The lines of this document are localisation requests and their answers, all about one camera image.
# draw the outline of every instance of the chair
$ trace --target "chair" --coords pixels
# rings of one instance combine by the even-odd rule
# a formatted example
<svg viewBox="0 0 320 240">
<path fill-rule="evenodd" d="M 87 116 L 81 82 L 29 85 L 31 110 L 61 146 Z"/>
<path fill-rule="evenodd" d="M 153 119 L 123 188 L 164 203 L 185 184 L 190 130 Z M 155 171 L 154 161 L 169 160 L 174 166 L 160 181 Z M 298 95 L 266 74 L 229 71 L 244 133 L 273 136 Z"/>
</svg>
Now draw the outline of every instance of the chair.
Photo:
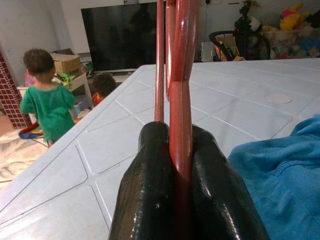
<svg viewBox="0 0 320 240">
<path fill-rule="evenodd" d="M 216 31 L 210 34 L 209 38 L 215 46 L 217 46 L 224 54 L 227 61 L 232 61 L 235 56 L 227 50 L 224 44 L 221 44 L 217 37 L 219 35 L 230 35 L 235 38 L 236 46 L 240 57 L 246 60 L 269 60 L 270 59 L 270 43 L 268 39 L 254 32 L 239 31 Z"/>
</svg>

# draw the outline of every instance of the blue cloth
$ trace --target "blue cloth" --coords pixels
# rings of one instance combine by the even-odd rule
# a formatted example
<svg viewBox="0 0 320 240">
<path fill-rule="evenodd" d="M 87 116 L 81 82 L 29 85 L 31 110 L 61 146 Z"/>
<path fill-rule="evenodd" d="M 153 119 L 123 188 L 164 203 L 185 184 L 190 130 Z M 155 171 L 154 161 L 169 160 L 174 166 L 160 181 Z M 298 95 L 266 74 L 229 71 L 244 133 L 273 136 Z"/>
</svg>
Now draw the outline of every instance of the blue cloth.
<svg viewBox="0 0 320 240">
<path fill-rule="evenodd" d="M 290 136 L 236 147 L 242 176 L 271 240 L 320 240 L 320 115 Z"/>
</svg>

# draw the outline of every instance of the television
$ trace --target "television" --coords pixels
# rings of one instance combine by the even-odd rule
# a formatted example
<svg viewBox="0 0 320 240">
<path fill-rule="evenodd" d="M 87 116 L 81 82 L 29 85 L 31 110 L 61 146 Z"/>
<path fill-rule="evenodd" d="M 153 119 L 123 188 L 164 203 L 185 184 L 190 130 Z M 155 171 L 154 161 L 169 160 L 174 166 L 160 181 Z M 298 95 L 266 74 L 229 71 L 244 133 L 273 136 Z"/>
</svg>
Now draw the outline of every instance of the television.
<svg viewBox="0 0 320 240">
<path fill-rule="evenodd" d="M 156 63 L 156 2 L 81 12 L 95 71 L 131 71 Z"/>
</svg>

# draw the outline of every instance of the white plastic table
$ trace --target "white plastic table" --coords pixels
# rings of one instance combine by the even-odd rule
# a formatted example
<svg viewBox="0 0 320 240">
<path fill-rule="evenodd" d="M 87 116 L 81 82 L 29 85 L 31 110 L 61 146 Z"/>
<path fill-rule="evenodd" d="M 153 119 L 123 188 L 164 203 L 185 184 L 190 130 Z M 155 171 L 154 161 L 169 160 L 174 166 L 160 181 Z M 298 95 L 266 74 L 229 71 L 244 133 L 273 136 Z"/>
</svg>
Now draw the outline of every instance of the white plastic table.
<svg viewBox="0 0 320 240">
<path fill-rule="evenodd" d="M 320 59 L 197 63 L 190 81 L 192 120 L 227 156 L 320 113 Z M 140 67 L 0 192 L 0 240 L 106 240 L 154 88 L 155 66 Z"/>
</svg>

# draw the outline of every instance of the boy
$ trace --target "boy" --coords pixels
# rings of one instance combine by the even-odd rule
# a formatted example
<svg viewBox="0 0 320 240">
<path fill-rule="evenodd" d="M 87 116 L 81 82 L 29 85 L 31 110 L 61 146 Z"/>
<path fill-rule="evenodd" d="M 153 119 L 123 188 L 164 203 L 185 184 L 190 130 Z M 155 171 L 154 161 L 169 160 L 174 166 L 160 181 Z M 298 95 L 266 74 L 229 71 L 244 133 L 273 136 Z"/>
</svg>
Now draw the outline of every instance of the boy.
<svg viewBox="0 0 320 240">
<path fill-rule="evenodd" d="M 64 86 L 52 83 L 56 69 L 47 51 L 31 49 L 24 54 L 23 62 L 36 82 L 26 90 L 20 111 L 35 114 L 50 147 L 75 125 L 69 112 L 75 97 Z"/>
<path fill-rule="evenodd" d="M 116 81 L 108 73 L 96 75 L 93 79 L 93 88 L 97 91 L 92 96 L 94 106 L 97 106 L 105 99 L 113 90 L 116 89 Z"/>
</svg>

